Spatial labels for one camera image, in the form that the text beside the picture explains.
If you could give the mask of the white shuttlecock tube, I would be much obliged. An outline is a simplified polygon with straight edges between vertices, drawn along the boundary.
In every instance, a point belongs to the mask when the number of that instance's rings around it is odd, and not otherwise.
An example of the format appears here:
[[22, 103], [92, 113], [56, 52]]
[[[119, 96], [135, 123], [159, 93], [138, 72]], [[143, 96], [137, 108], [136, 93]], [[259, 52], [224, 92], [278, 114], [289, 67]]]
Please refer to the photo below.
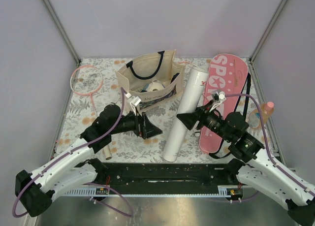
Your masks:
[[[193, 68], [190, 71], [185, 90], [177, 109], [177, 114], [185, 115], [196, 110], [202, 92], [204, 91], [204, 86], [207, 83], [208, 76], [209, 72], [201, 68]], [[166, 161], [174, 162], [177, 159], [178, 152], [184, 142], [187, 131], [186, 126], [175, 117], [162, 153], [162, 157]]]

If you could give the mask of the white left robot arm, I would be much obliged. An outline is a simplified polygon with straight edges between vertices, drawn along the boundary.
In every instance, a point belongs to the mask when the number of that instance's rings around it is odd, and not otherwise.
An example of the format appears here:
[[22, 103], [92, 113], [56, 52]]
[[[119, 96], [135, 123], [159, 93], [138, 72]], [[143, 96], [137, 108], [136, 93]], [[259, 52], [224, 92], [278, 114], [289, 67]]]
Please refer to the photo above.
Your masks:
[[72, 146], [38, 169], [22, 170], [16, 175], [16, 201], [21, 202], [27, 214], [36, 217], [73, 188], [107, 183], [107, 167], [93, 156], [111, 143], [112, 135], [129, 131], [142, 139], [162, 134], [145, 112], [123, 115], [119, 106], [107, 105]]

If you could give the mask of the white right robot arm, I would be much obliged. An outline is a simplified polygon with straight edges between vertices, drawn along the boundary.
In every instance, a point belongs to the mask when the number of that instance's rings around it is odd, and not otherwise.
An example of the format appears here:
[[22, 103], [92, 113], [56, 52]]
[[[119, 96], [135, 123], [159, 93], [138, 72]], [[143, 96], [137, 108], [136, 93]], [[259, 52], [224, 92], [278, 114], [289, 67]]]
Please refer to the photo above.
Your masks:
[[222, 118], [218, 111], [206, 106], [192, 113], [178, 114], [186, 128], [206, 127], [227, 141], [234, 158], [225, 166], [224, 179], [234, 185], [238, 181], [268, 196], [282, 206], [301, 226], [315, 222], [315, 187], [298, 177], [274, 156], [268, 148], [247, 132], [248, 123], [240, 112]]

